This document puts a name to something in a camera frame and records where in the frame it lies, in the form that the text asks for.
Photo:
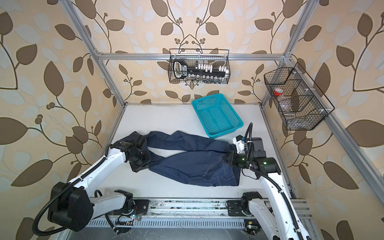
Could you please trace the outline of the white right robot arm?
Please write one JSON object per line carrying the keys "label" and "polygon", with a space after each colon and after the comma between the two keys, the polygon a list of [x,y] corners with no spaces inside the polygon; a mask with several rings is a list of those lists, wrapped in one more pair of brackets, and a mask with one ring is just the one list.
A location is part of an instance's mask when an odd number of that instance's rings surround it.
{"label": "white right robot arm", "polygon": [[266,158],[261,152],[232,152],[228,163],[254,172],[266,192],[273,212],[258,192],[243,193],[240,203],[242,214],[254,217],[269,240],[311,239],[287,194],[281,169],[274,158]]}

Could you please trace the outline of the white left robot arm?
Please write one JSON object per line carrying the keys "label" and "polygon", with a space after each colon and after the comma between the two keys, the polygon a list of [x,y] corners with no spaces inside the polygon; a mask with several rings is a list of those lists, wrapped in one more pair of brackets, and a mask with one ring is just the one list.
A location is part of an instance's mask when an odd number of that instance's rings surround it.
{"label": "white left robot arm", "polygon": [[33,233],[44,237],[67,229],[79,232],[90,221],[113,211],[140,221],[139,207],[132,193],[115,190],[104,196],[97,188],[120,165],[129,163],[132,171],[137,173],[147,169],[150,160],[147,141],[138,133],[111,144],[105,154],[81,175],[52,188],[50,201],[32,224]]}

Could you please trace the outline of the dark blue denim trousers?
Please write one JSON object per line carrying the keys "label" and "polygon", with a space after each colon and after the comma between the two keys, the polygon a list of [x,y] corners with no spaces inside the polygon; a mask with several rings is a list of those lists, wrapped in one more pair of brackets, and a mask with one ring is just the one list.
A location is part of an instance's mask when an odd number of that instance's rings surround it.
{"label": "dark blue denim trousers", "polygon": [[[237,187],[241,169],[229,164],[234,144],[176,131],[171,135],[152,131],[144,136],[144,150],[151,158],[149,170],[182,184],[201,187]],[[175,150],[162,157],[149,148]]]}

